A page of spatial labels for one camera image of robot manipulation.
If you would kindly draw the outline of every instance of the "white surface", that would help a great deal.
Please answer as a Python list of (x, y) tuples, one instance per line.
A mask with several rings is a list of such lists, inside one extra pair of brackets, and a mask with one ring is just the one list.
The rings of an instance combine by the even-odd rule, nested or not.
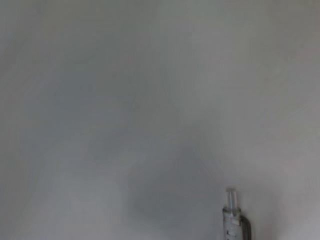
[(317, 1), (0, 5), (1, 239), (319, 239)]

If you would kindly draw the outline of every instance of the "gray wall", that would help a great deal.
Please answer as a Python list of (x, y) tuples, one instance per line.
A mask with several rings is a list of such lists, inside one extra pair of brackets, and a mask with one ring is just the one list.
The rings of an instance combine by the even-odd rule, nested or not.
[(0, 238), (319, 239), (316, 0), (3, 0)]

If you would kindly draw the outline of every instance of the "white wall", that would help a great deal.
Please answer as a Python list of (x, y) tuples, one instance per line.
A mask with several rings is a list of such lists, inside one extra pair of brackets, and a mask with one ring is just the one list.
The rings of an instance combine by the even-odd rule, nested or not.
[(315, 0), (4, 0), (0, 236), (318, 239)]

